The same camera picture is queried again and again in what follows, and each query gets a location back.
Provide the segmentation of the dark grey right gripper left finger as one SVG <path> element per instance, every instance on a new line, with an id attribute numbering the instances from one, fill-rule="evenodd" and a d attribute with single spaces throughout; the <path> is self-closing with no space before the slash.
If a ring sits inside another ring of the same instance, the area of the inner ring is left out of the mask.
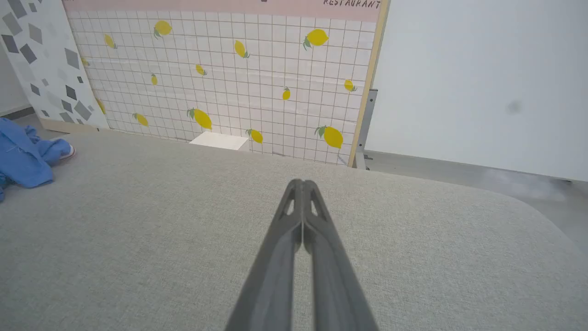
<path id="1" fill-rule="evenodd" d="M 303 180 L 288 183 L 242 286 L 227 331 L 292 329 L 294 258 L 302 241 Z"/>

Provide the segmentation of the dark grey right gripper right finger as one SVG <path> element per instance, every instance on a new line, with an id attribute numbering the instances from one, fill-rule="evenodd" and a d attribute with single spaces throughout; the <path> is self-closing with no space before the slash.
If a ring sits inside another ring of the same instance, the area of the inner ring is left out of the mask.
<path id="1" fill-rule="evenodd" d="M 311 256 L 316 331 L 377 331 L 361 284 L 315 182 L 303 182 L 303 245 Z"/>

